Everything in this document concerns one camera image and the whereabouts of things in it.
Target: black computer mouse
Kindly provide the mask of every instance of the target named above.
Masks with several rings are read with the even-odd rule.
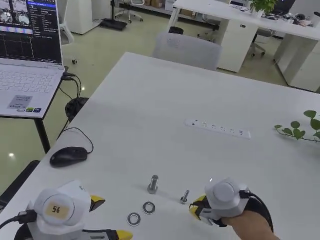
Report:
[[[52,167],[61,168],[86,160],[88,152],[79,146],[68,146],[60,149],[50,158]]]

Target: hex bolt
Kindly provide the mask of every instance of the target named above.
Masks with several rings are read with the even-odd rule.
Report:
[[[188,201],[187,197],[188,197],[189,192],[190,191],[188,189],[185,190],[184,195],[180,198],[180,203],[181,204],[185,204]]]
[[[151,178],[151,182],[148,185],[147,191],[149,194],[156,194],[158,190],[158,175],[153,175]]]

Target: power strip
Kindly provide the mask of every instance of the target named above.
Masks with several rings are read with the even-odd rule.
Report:
[[[225,126],[215,125],[214,123],[208,123],[206,121],[199,121],[195,119],[186,119],[184,124],[189,127],[199,128],[199,129],[206,129],[212,132],[227,134],[230,136],[234,136],[237,138],[245,138],[250,139],[250,132],[243,129],[234,129]]]

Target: metal washer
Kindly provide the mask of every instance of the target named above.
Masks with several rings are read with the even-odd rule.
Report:
[[[132,222],[131,221],[131,217],[132,216],[136,216],[137,217],[137,220],[136,220],[136,222]],[[138,214],[138,213],[136,213],[136,212],[132,212],[132,213],[130,213],[129,215],[128,215],[128,217],[127,217],[127,222],[128,222],[128,224],[130,225],[130,226],[137,226],[137,225],[139,225],[139,223],[141,222],[141,217],[140,217],[140,215]]]
[[[152,207],[152,209],[151,209],[150,211],[148,211],[148,210],[146,209],[146,206],[147,206],[147,205],[150,205],[150,206]],[[142,209],[143,209],[143,211],[144,211],[146,214],[153,214],[153,213],[155,212],[155,210],[156,210],[156,205],[155,205],[153,202],[151,202],[151,201],[146,201],[146,202],[143,204]]]

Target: monitor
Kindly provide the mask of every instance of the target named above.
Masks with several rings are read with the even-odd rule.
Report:
[[[0,58],[62,64],[56,0],[0,0]]]
[[[272,13],[287,14],[292,8],[296,0],[278,0],[274,6]]]

